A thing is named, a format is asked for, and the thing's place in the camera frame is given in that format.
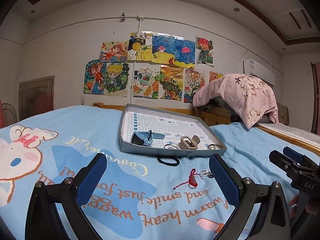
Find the person right hand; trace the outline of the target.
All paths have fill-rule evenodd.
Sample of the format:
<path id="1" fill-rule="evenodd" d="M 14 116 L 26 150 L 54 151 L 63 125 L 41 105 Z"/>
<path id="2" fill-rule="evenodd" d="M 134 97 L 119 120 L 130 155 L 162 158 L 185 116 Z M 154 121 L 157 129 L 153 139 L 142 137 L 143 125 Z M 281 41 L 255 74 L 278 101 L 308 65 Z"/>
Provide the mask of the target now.
<path id="1" fill-rule="evenodd" d="M 293 206 L 293 208 L 289 212 L 289 218 L 293 218 L 297 211 L 297 204 L 299 201 L 299 194 L 295 195 L 289 202 L 289 206 Z M 316 215 L 319 212 L 319 199 L 316 197 L 310 197 L 308 203 L 305 206 L 305 210 L 307 213 Z"/>

